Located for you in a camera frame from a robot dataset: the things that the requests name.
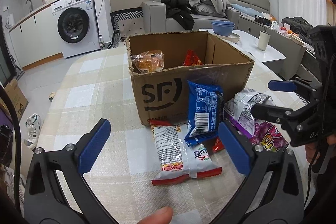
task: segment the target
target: washing machine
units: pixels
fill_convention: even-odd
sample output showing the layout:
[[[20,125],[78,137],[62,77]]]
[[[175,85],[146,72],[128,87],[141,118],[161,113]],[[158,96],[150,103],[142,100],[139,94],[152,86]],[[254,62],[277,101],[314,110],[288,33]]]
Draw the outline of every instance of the washing machine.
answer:
[[[51,12],[64,58],[100,49],[94,0],[59,0]]]

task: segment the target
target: snack bag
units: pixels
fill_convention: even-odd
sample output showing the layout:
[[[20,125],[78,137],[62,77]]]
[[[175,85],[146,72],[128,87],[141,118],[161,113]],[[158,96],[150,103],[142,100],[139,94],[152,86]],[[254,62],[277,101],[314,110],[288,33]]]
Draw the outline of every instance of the snack bag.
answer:
[[[199,59],[199,57],[193,50],[188,50],[187,56],[183,62],[183,66],[197,66],[197,65],[203,65],[202,61]]]
[[[275,105],[272,98],[253,89],[242,90],[235,97],[224,104],[224,116],[245,135],[250,142],[262,145],[273,152],[288,143],[279,130],[270,122],[255,119],[251,114],[254,104]]]
[[[268,151],[278,152],[282,147],[287,147],[288,142],[281,135],[279,130],[270,122],[256,120],[254,136],[250,142],[260,144]]]
[[[196,145],[218,136],[218,124],[223,120],[223,90],[220,86],[199,85],[188,81],[189,109],[186,144]]]
[[[222,167],[212,163],[204,145],[185,145],[186,125],[173,126],[169,122],[150,120],[160,174],[152,180],[154,186],[181,183],[189,178],[206,178],[222,173]]]
[[[225,146],[222,144],[222,141],[219,137],[216,138],[216,143],[215,145],[212,147],[212,152],[216,153],[219,152],[221,150],[225,149]]]
[[[156,72],[163,69],[162,51],[148,51],[132,55],[131,60],[140,73]]]
[[[253,89],[238,92],[224,104],[224,116],[248,139],[254,136],[255,118],[251,114],[254,104],[275,105],[271,96]]]

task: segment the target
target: blue snack bag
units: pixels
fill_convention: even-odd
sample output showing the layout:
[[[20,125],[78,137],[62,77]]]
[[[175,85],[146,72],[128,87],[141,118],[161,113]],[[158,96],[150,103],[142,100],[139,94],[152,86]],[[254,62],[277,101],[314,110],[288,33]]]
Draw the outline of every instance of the blue snack bag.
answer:
[[[216,85],[199,85],[188,81],[189,110],[188,146],[199,144],[218,136],[218,124],[223,120],[223,90]]]

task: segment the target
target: cardboard box on floor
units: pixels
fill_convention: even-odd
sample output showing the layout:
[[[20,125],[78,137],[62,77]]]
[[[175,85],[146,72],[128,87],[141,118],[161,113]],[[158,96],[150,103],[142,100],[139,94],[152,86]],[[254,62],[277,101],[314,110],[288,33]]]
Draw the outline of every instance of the cardboard box on floor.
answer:
[[[23,95],[22,91],[20,90],[16,79],[13,79],[11,82],[9,82],[6,85],[5,92],[7,93],[8,97],[12,101],[12,104],[16,111],[17,118],[20,121],[24,111],[27,108],[28,101],[26,97]],[[1,99],[0,99],[0,104],[5,106],[4,101]]]
[[[127,38],[128,64],[139,117],[143,125],[149,119],[181,120],[188,116],[189,86],[220,85],[225,100],[245,88],[254,61],[230,44],[204,31],[155,33]],[[164,69],[136,73],[131,55],[161,50]],[[187,50],[194,50],[205,65],[182,66]]]

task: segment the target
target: white sneaker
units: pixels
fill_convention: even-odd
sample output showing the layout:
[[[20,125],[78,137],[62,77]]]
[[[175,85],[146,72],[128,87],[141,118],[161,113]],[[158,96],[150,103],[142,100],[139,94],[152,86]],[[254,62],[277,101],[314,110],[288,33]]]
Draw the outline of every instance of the white sneaker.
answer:
[[[40,136],[42,120],[39,115],[34,113],[29,116],[26,122],[26,129],[28,132],[28,148],[33,150],[36,148],[37,141]]]

